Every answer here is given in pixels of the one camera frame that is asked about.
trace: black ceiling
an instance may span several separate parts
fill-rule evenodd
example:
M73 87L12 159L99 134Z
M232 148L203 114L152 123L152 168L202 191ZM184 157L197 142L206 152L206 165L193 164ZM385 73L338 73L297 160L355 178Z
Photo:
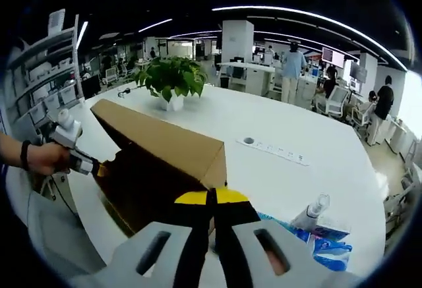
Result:
M405 18L393 0L27 0L23 1L24 14L20 26L15 30L28 43L46 36L48 14L66 8L65 26L72 26L74 15L80 15L89 25L83 37L80 52L87 52L101 44L125 43L141 40L146 36L172 36L189 32L218 30L223 20L267 16L305 22L341 34L352 41L321 28L286 20L269 18L248 18L255 30L277 32L299 36L343 49L344 51L365 50L355 42L368 47L389 65L397 64L379 48L361 36L335 24L302 14L283 11L251 10L212 12L215 7L236 5L264 5L300 9L332 18L372 37L387 49L408 49ZM172 18L173 21L138 33L151 24ZM109 40L99 40L103 34L120 32ZM135 32L132 36L124 34ZM283 36L257 34L256 39L272 38L285 40ZM316 47L309 42L303 44Z

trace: spray bottle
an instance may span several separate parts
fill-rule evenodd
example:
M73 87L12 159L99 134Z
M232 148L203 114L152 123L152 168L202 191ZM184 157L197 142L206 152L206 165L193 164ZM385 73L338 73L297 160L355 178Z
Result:
M318 216L330 205L330 197L327 194L320 194L318 198L309 204L296 218L291 225L302 230L312 232L317 225Z

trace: black wristband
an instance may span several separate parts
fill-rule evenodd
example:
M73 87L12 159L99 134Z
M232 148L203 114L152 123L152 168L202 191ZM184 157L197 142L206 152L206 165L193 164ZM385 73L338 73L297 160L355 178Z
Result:
M28 147L31 144L30 141L26 140L22 142L22 148L20 149L20 163L22 164L22 168L26 171L29 171L28 166Z

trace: white pot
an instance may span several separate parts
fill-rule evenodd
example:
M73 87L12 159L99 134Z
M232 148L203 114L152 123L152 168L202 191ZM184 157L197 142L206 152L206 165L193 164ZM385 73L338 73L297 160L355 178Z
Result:
M183 95L180 95L179 97L177 97L176 93L174 92L174 89L172 89L170 102L167 102L160 95L161 108L166 111L179 111L183 108L184 99L185 97Z

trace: potted plant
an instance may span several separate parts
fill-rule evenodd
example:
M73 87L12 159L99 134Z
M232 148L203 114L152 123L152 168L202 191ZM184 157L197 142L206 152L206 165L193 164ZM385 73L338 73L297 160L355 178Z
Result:
M202 94L207 75L191 59L157 57L144 70L134 72L132 78L139 87L145 86L151 96L161 98L164 110L177 111L189 93Z

